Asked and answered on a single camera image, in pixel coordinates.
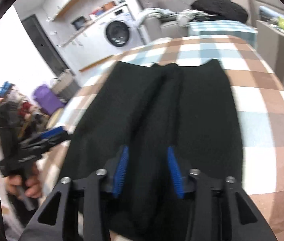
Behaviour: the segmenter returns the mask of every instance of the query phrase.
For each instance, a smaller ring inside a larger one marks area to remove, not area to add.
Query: small table
[[[205,22],[190,22],[189,36],[227,34],[239,37],[256,49],[256,28],[242,22],[220,20]]]
[[[243,188],[279,241],[284,241],[284,88],[268,64],[244,40],[228,35],[161,39],[113,56],[70,100],[56,126],[74,132],[116,61],[151,66],[197,66],[220,60],[228,75],[243,139]],[[39,161],[44,195],[53,189],[69,142]]]

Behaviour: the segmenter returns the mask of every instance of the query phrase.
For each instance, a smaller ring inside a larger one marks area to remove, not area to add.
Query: sofa armrest
[[[162,38],[162,30],[161,30],[161,21],[156,17],[146,18],[143,22],[145,26],[150,41],[154,41],[156,39]]]

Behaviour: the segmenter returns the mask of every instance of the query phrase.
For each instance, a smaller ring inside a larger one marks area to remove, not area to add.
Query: black bag
[[[232,21],[246,23],[248,20],[247,11],[231,0],[197,0],[191,4],[191,8],[208,14],[221,14]]]

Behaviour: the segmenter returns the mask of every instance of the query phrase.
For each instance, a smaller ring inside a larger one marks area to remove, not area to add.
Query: pile of clothes
[[[190,21],[232,20],[246,23],[248,20],[247,11],[231,0],[197,0],[190,6],[191,9],[182,12],[146,8],[139,13],[136,25],[140,26],[149,17],[157,17],[165,21],[178,20],[181,27],[188,26]]]

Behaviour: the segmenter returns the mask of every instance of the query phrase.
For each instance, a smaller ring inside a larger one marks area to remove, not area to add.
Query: washing machine door
[[[105,29],[105,34],[107,40],[116,47],[123,47],[130,39],[130,29],[123,21],[110,22]]]

